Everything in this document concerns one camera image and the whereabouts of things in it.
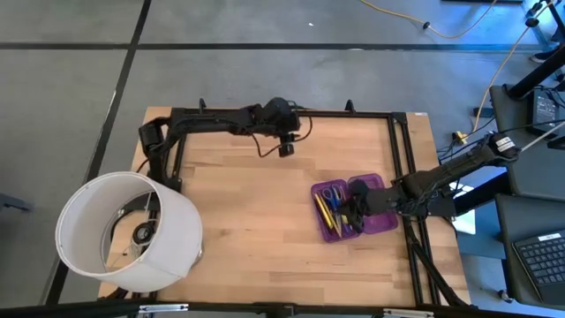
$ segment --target yellow cable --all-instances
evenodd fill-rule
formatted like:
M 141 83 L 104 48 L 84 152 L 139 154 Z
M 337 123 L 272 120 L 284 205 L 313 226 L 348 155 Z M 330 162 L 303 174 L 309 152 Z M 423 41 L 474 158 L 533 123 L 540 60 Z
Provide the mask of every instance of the yellow cable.
M 545 7 L 543 7 L 543 9 L 541 9 L 541 11 L 539 11 L 536 16 L 534 17 L 535 19 L 543 12 L 547 9 L 547 7 L 552 4 L 553 1 L 550 1 L 549 3 L 546 4 Z M 522 38 L 524 37 L 524 35 L 526 35 L 526 33 L 528 32 L 528 30 L 530 30 L 530 27 L 526 27 L 526 29 L 522 32 L 522 34 L 520 35 L 520 37 L 518 38 L 518 40 L 516 41 L 516 43 L 514 43 L 514 46 L 512 47 L 512 49 L 510 50 L 510 52 L 508 53 L 508 55 L 506 56 L 506 58 L 504 59 L 504 61 L 502 61 L 501 66 L 499 66 L 498 70 L 496 71 L 496 73 L 494 74 L 494 76 L 491 78 L 490 83 L 488 83 L 488 87 L 486 87 L 485 93 L 483 94 L 483 100 L 480 102 L 480 106 L 478 106 L 478 111 L 477 111 L 477 118 L 475 119 L 475 125 L 473 126 L 473 130 L 471 133 L 474 133 L 477 130 L 477 126 L 478 126 L 478 119 L 480 118 L 480 112 L 483 109 L 483 106 L 485 106 L 485 101 L 486 101 L 486 97 L 488 96 L 488 89 L 493 85 L 494 80 L 496 80 L 496 78 L 498 77 L 498 74 L 501 72 L 502 67 L 504 67 L 504 65 L 506 64 L 506 62 L 508 62 L 508 60 L 510 59 L 510 57 L 512 57 L 512 54 L 514 53 L 514 51 L 516 50 L 516 47 L 518 46 L 518 43 L 522 40 Z
M 400 17 L 400 18 L 405 18 L 405 19 L 408 19 L 408 20 L 416 21 L 416 22 L 418 22 L 418 23 L 421 23 L 422 25 L 424 25 L 424 24 L 427 23 L 427 22 L 424 21 L 424 20 L 414 18 L 414 17 L 409 16 L 409 15 L 407 15 L 407 14 L 402 14 L 402 13 L 398 13 L 398 12 L 394 12 L 394 11 L 389 11 L 389 10 L 386 10 L 386 9 L 382 9 L 382 8 L 380 8 L 380 7 L 378 7 L 378 6 L 374 5 L 374 4 L 371 4 L 371 3 L 367 2 L 366 0 L 359 0 L 359 1 L 361 1 L 362 3 L 364 3 L 364 4 L 368 5 L 368 6 L 370 6 L 371 8 L 375 9 L 376 11 L 380 11 L 380 12 L 383 12 L 383 13 L 387 13 L 387 14 L 390 14 L 390 15 L 394 15 L 394 16 L 396 16 L 396 17 Z M 453 40 L 453 39 L 456 39 L 456 38 L 460 38 L 460 37 L 464 36 L 465 34 L 467 34 L 469 31 L 471 31 L 474 27 L 476 27 L 477 24 L 480 22 L 480 20 L 482 20 L 482 19 L 485 17 L 485 15 L 486 15 L 491 9 L 493 9 L 493 7 L 494 7 L 494 5 L 496 4 L 497 1 L 498 1 L 498 0 L 493 0 L 493 1 L 491 2 L 491 5 L 489 5 L 488 9 L 486 9 L 485 13 L 483 13 L 483 15 L 480 16 L 480 18 L 478 18 L 477 21 L 475 21 L 475 23 L 472 24 L 472 26 L 470 26 L 468 29 L 466 29 L 465 31 L 461 32 L 460 34 L 457 34 L 457 35 L 445 35 L 445 34 L 442 34 L 441 32 L 439 32 L 438 30 L 434 29 L 432 26 L 429 26 L 428 29 L 430 29 L 432 32 L 434 32 L 435 34 L 439 35 L 440 37 L 442 37 L 442 38 L 444 38 L 444 39 Z

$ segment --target keyboard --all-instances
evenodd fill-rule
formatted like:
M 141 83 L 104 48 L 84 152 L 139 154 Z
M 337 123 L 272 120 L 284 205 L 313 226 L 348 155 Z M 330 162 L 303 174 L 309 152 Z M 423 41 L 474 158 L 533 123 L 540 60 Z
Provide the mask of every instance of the keyboard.
M 539 299 L 565 305 L 565 230 L 513 244 Z

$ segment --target cable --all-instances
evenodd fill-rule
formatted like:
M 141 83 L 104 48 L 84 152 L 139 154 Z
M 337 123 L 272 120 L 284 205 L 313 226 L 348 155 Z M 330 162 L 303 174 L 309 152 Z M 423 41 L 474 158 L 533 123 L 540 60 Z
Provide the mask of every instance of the cable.
M 535 16 L 534 18 L 536 19 L 541 13 L 543 13 L 543 11 L 545 11 L 547 9 L 547 7 L 552 4 L 553 1 L 550 1 L 546 4 L 545 7 L 543 7 L 543 9 L 541 9 Z M 512 57 L 512 54 L 514 54 L 514 51 L 516 50 L 516 47 L 518 46 L 518 43 L 522 40 L 522 38 L 526 35 L 526 33 L 528 32 L 528 30 L 530 30 L 530 27 L 527 26 L 526 29 L 522 32 L 522 34 L 520 35 L 520 37 L 518 37 L 518 40 L 516 41 L 516 43 L 514 43 L 514 46 L 512 47 L 512 49 L 510 50 L 510 52 L 508 53 L 508 55 L 506 56 L 506 58 L 502 61 L 501 66 L 499 66 L 498 70 L 496 70 L 496 73 L 494 74 L 494 76 L 491 78 L 490 83 L 488 83 L 488 86 L 486 87 L 485 93 L 483 94 L 483 100 L 480 102 L 480 106 L 478 106 L 478 112 L 477 112 L 477 119 L 475 119 L 475 125 L 473 126 L 473 130 L 472 133 L 474 133 L 475 131 L 477 131 L 477 126 L 478 126 L 478 119 L 480 118 L 480 112 L 483 109 L 483 106 L 485 105 L 485 101 L 486 101 L 486 96 L 488 95 L 488 89 L 493 85 L 494 81 L 496 80 L 496 78 L 498 77 L 498 74 L 501 72 L 502 67 L 504 67 L 504 65 L 508 62 L 508 60 Z
M 466 148 L 468 148 L 468 147 L 470 147 L 470 146 L 473 146 L 474 144 L 478 143 L 479 141 L 481 141 L 481 140 L 473 141 L 472 143 L 468 144 L 467 146 L 465 146 L 465 147 L 463 147 L 463 148 L 457 150 L 456 152 L 454 152 L 453 154 L 448 155 L 448 156 L 453 157 L 454 155 L 457 155 L 457 154 L 459 154 L 460 152 L 462 152 L 463 150 L 465 150 Z M 440 158 L 440 160 L 443 161 L 443 160 L 447 159 L 448 156 L 444 156 L 443 158 Z
M 557 119 L 557 120 L 550 120 L 550 121 L 546 121 L 546 122 L 541 122 L 541 123 L 534 123 L 534 124 L 528 124 L 528 125 L 523 125 L 523 126 L 519 126 L 519 127 L 514 127 L 514 128 L 509 128 L 509 129 L 505 129 L 499 133 L 507 133 L 507 132 L 511 132 L 514 130 L 518 130 L 518 129 L 524 129 L 524 128 L 528 128 L 528 127 L 533 127 L 536 125 L 547 125 L 547 124 L 556 124 L 556 123 L 562 123 L 565 122 L 565 119 Z
M 514 131 L 514 130 L 524 129 L 524 128 L 532 127 L 532 126 L 536 126 L 536 125 L 547 125 L 547 124 L 555 124 L 555 123 L 560 123 L 560 124 L 557 125 L 556 127 L 552 128 L 552 129 L 549 130 L 548 132 L 544 133 L 543 135 L 539 136 L 537 139 L 535 139 L 534 141 L 532 141 L 530 144 L 524 146 L 524 147 L 522 148 L 522 151 L 524 151 L 525 149 L 527 149 L 527 148 L 533 146 L 533 144 L 535 144 L 536 142 L 538 142 L 538 141 L 544 139 L 545 137 L 547 137 L 547 135 L 549 135 L 550 133 L 554 132 L 555 130 L 557 130 L 557 129 L 561 128 L 563 125 L 565 125 L 565 119 L 558 119 L 558 120 L 546 121 L 546 122 L 543 122 L 543 123 L 535 123 L 535 124 L 523 125 L 523 126 L 519 126 L 519 127 L 509 128 L 509 129 L 503 130 L 503 131 L 501 131 L 501 132 L 499 132 L 499 133 L 507 133 L 507 132 L 511 132 L 511 131 Z M 470 143 L 469 145 L 467 145 L 467 146 L 465 146 L 465 147 L 463 147 L 463 148 L 457 150 L 455 153 L 453 153 L 453 154 L 451 154 L 451 155 L 448 155 L 448 156 L 444 156 L 443 158 L 440 158 L 439 160 L 440 160 L 440 161 L 443 161 L 443 160 L 447 159 L 448 157 L 453 157 L 454 155 L 457 155 L 458 153 L 460 153 L 462 150 L 468 148 L 469 146 L 472 146 L 472 145 L 478 143 L 479 141 L 481 141 L 481 140 L 473 141 L 473 142 Z
M 469 136 L 471 136 L 473 133 L 476 133 L 476 132 L 480 131 L 481 129 L 487 127 L 490 123 L 493 122 L 493 120 L 494 120 L 494 117 L 492 117 L 489 121 L 487 121 L 486 124 L 480 126 L 480 128 L 477 129 L 476 131 L 470 132 L 470 133 L 467 135 L 467 137 L 465 137 L 465 139 L 469 138 Z M 452 150 L 453 150 L 453 147 L 455 146 L 455 144 L 456 144 L 456 141 L 455 141 L 455 140 L 452 140 L 451 143 L 449 144 L 449 146 L 444 147 L 444 148 L 447 148 L 447 150 L 442 150 L 442 149 L 444 149 L 444 148 L 441 148 L 440 150 L 437 150 L 436 153 L 438 153 L 440 156 L 444 156 L 444 155 L 447 154 L 449 151 L 452 151 Z
M 141 163 L 141 165 L 139 166 L 139 168 L 135 172 L 139 173 L 141 171 L 141 169 L 143 169 L 143 166 L 146 165 L 146 163 L 148 161 L 149 161 L 149 159 L 146 159 L 143 163 Z
M 404 18 L 404 19 L 408 19 L 408 20 L 411 20 L 411 21 L 418 22 L 418 23 L 422 24 L 422 26 L 424 27 L 424 29 L 427 29 L 427 28 L 428 28 L 428 29 L 430 29 L 430 31 L 434 32 L 435 34 L 439 35 L 440 37 L 442 37 L 442 38 L 444 38 L 444 39 L 453 40 L 453 39 L 457 39 L 457 38 L 460 38 L 460 37 L 464 36 L 464 35 L 467 34 L 469 31 L 471 31 L 474 27 L 476 27 L 477 24 L 480 22 L 480 20 L 482 20 L 482 19 L 485 17 L 485 15 L 486 15 L 489 11 L 491 11 L 491 9 L 493 9 L 494 5 L 496 4 L 496 2 L 497 2 L 498 0 L 493 0 L 493 1 L 491 2 L 491 5 L 489 5 L 488 9 L 486 9 L 485 13 L 483 13 L 483 15 L 481 15 L 480 18 L 478 18 L 478 19 L 475 21 L 475 23 L 473 23 L 469 28 L 467 28 L 465 31 L 463 31 L 463 32 L 461 32 L 460 34 L 457 34 L 457 35 L 445 35 L 445 34 L 442 34 L 442 33 L 439 32 L 438 30 L 434 29 L 434 28 L 431 26 L 431 24 L 430 24 L 429 21 L 424 21 L 424 20 L 421 20 L 421 19 L 417 19 L 417 18 L 414 18 L 414 17 L 409 16 L 409 15 L 407 15 L 407 14 L 402 14 L 402 13 L 398 13 L 398 12 L 394 12 L 394 11 L 389 11 L 389 10 L 386 10 L 386 9 L 382 9 L 382 8 L 380 8 L 380 7 L 378 7 L 378 6 L 374 5 L 374 4 L 371 4 L 371 3 L 367 2 L 366 0 L 359 0 L 359 1 L 361 1 L 363 4 L 366 4 L 366 5 L 370 6 L 371 8 L 375 9 L 376 11 L 380 11 L 380 12 L 383 12 L 383 13 L 387 13 L 387 14 L 390 14 L 390 15 L 393 15 L 393 16 L 396 16 L 396 17 L 399 17 L 399 18 Z
M 305 140 L 306 138 L 308 138 L 308 136 L 310 136 L 310 133 L 312 132 L 312 127 L 313 127 L 313 122 L 312 122 L 312 118 L 308 117 L 308 119 L 310 120 L 310 128 L 308 129 L 308 132 L 306 133 L 306 135 L 304 137 L 298 138 L 297 140 L 294 140 L 293 142 L 299 142 L 302 140 Z M 278 148 L 282 147 L 282 146 L 286 146 L 291 144 L 291 142 L 287 142 L 287 143 L 282 143 L 278 146 L 275 146 L 271 149 L 269 149 L 264 155 L 261 153 L 261 146 L 259 145 L 259 141 L 257 140 L 257 137 L 255 137 L 255 134 L 251 134 L 251 137 L 253 138 L 253 141 L 255 141 L 255 146 L 257 146 L 257 153 L 259 154 L 259 158 L 264 158 L 268 155 L 270 155 L 271 153 L 273 153 L 273 151 L 277 150 Z
M 555 126 L 554 128 L 548 130 L 546 133 L 542 134 L 541 136 L 539 136 L 538 138 L 536 138 L 534 141 L 530 142 L 529 144 L 525 145 L 522 147 L 522 152 L 528 150 L 528 148 L 530 148 L 531 146 L 535 145 L 536 143 L 538 143 L 540 140 L 543 140 L 545 137 L 547 137 L 550 133 L 553 133 L 554 131 L 558 130 L 559 128 L 563 127 L 565 125 L 565 121 L 563 121 L 562 123 L 558 124 L 557 126 Z
M 456 194 L 459 193 L 459 181 L 461 181 L 461 178 L 459 178 L 456 183 Z

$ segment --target wooden tabletop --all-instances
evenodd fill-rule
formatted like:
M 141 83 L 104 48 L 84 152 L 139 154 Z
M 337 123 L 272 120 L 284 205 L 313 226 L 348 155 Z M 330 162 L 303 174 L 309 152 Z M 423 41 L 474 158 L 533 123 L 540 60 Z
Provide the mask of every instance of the wooden tabletop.
M 170 110 L 150 107 L 145 122 L 167 117 Z M 407 117 L 417 169 L 437 166 L 426 113 L 408 113 Z M 308 129 L 305 118 L 302 123 L 300 134 Z M 397 131 L 402 136 L 400 127 Z M 399 140 L 406 173 L 402 138 Z M 278 144 L 273 138 L 259 137 L 259 142 L 263 152 Z M 138 145 L 132 169 L 143 160 Z M 185 279 L 159 291 L 158 299 L 414 306 L 401 222 L 393 231 L 334 244 L 325 243 L 320 235 L 310 187 L 367 173 L 379 174 L 387 186 L 395 177 L 384 119 L 314 117 L 311 136 L 296 143 L 295 154 L 287 158 L 279 158 L 276 151 L 259 158 L 251 138 L 228 133 L 189 135 L 180 178 L 182 193 L 202 218 L 204 257 Z M 143 217 L 132 213 L 117 225 L 108 259 L 111 267 L 131 261 L 122 253 Z M 453 228 L 440 218 L 426 222 L 435 265 L 457 295 L 469 301 Z M 425 271 L 419 266 L 429 302 Z M 100 294 L 114 289 L 102 284 Z

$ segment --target yellow pencil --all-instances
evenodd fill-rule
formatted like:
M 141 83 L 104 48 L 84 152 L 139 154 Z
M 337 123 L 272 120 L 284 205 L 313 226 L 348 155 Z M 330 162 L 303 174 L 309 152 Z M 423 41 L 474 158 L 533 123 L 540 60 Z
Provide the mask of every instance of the yellow pencil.
M 334 216 L 333 213 L 331 212 L 331 210 L 328 208 L 328 205 L 326 205 L 326 202 L 324 200 L 321 200 L 321 204 L 324 205 L 324 209 L 328 212 L 328 216 L 329 216 L 329 221 L 332 222 L 332 224 L 334 225 L 335 231 L 337 232 L 337 236 L 341 237 L 342 233 L 340 233 L 337 230 L 337 222 L 334 220 Z
M 322 205 L 322 200 L 320 199 L 320 196 L 317 193 L 315 193 L 314 197 L 318 202 L 318 208 L 320 209 L 321 214 L 324 216 L 324 220 L 326 220 L 326 224 L 328 225 L 328 228 L 331 230 L 334 225 L 329 220 L 328 212 L 326 211 L 324 205 Z

